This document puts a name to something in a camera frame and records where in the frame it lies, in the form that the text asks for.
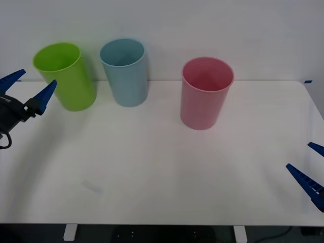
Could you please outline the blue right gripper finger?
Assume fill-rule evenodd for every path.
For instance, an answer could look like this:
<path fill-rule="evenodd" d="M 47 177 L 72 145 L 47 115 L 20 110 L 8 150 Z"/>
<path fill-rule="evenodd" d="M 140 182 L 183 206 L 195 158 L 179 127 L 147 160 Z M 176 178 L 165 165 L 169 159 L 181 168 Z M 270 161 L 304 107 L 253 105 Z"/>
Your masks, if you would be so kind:
<path fill-rule="evenodd" d="M 316 151 L 318 154 L 320 154 L 322 157 L 324 157 L 324 147 L 321 145 L 318 145 L 313 142 L 309 142 L 307 144 L 308 147 L 312 148 L 314 151 Z"/>
<path fill-rule="evenodd" d="M 287 164 L 286 168 L 310 197 L 313 204 L 323 212 L 323 186 L 303 174 L 291 164 Z"/>

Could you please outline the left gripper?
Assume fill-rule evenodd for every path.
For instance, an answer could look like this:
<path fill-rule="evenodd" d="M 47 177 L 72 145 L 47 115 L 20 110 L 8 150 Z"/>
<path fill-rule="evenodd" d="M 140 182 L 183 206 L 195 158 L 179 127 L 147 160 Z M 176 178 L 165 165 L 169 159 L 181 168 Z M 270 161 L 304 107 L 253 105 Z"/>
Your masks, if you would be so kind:
<path fill-rule="evenodd" d="M 24 69 L 20 69 L 0 79 L 1 133 L 3 134 L 10 132 L 19 122 L 26 122 L 31 117 L 43 115 L 57 86 L 57 81 L 53 80 L 43 90 L 23 104 L 5 93 L 25 73 Z"/>

